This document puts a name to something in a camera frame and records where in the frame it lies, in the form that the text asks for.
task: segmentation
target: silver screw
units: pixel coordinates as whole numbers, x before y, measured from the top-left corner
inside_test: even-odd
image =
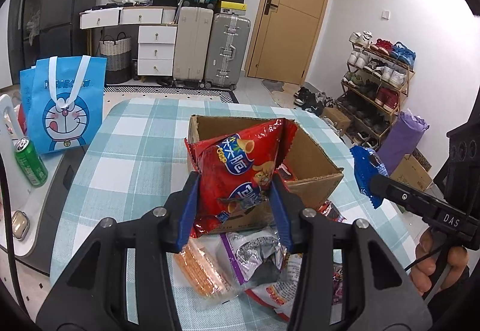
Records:
[[[100,226],[103,228],[112,227],[113,221],[114,220],[111,217],[104,217],[102,220],[100,220]]]
[[[317,211],[312,208],[305,208],[302,210],[303,216],[305,217],[315,217],[317,215]]]
[[[167,210],[164,207],[155,208],[152,213],[155,217],[163,217],[167,214]]]
[[[357,219],[355,222],[358,228],[368,228],[370,224],[365,219]]]

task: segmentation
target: doraemon cartoon character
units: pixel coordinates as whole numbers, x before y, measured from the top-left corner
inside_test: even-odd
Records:
[[[43,112],[45,132],[52,139],[50,151],[85,145],[82,135],[90,119],[88,107],[83,99],[77,97],[66,108],[60,108],[69,97],[70,93],[58,94],[58,103],[50,100]]]

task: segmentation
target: white drawer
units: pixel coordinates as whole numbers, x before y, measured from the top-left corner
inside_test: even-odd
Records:
[[[120,24],[161,24],[162,13],[156,7],[127,7],[121,11]]]
[[[113,27],[119,24],[118,9],[102,9],[80,15],[80,29]]]
[[[173,75],[173,60],[138,59],[138,75]]]
[[[138,27],[139,43],[175,44],[177,27],[148,26]]]
[[[173,60],[174,44],[138,44],[139,59],[166,59]]]

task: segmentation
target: wooden shoe rack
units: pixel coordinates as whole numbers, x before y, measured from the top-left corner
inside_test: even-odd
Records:
[[[406,70],[406,82],[405,82],[405,84],[402,88],[397,88],[397,87],[393,86],[391,83],[385,82],[384,80],[382,80],[381,78],[379,78],[375,74],[372,74],[370,71],[368,71],[366,69],[352,66],[349,63],[346,64],[349,72],[355,72],[355,71],[359,70],[361,72],[360,75],[362,76],[362,79],[364,81],[367,81],[369,79],[370,81],[377,83],[379,86],[384,86],[386,88],[389,88],[390,90],[397,91],[399,93],[398,106],[391,113],[391,112],[387,111],[387,109],[385,109],[383,106],[377,104],[375,102],[375,100],[371,100],[370,98],[368,98],[367,96],[362,94],[357,88],[352,87],[351,85],[349,85],[348,83],[346,83],[344,81],[341,82],[342,83],[342,90],[344,92],[344,95],[347,93],[347,91],[353,92],[354,94],[359,96],[361,99],[363,99],[367,103],[374,106],[379,111],[379,113],[384,115],[385,118],[390,122],[390,127],[388,127],[387,130],[385,130],[385,132],[383,132],[381,135],[378,135],[374,130],[372,130],[369,126],[367,126],[362,120],[357,118],[357,116],[350,113],[346,108],[344,108],[340,103],[338,103],[338,108],[343,113],[345,113],[345,115],[348,116],[352,120],[353,123],[355,123],[356,128],[359,129],[359,130],[365,131],[365,132],[369,133],[370,135],[372,135],[373,137],[375,137],[376,139],[378,139],[379,146],[380,146],[382,144],[383,140],[385,139],[385,137],[388,135],[388,132],[390,131],[392,125],[397,120],[397,116],[400,113],[400,111],[402,110],[401,108],[402,108],[402,106],[405,102],[405,99],[409,96],[410,81],[413,78],[413,76],[415,75],[415,72],[407,64],[399,62],[398,60],[393,59],[390,56],[380,54],[380,53],[375,52],[375,51],[373,51],[369,48],[365,48],[365,47],[363,47],[359,44],[353,43],[353,42],[350,42],[350,43],[352,44],[352,47],[354,49],[357,48],[361,51],[365,51],[365,52],[367,52],[368,54],[372,55],[373,57],[375,57],[377,59],[381,59],[383,61],[386,61],[389,64],[395,64],[395,65],[400,66],[401,68]]]

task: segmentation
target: gray suitcase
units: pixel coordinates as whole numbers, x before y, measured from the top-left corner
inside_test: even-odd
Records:
[[[203,87],[203,71],[213,11],[200,7],[182,7],[178,18],[177,39],[173,56],[175,80],[198,81]]]
[[[232,14],[215,14],[205,65],[205,87],[235,90],[247,50],[250,20]]]

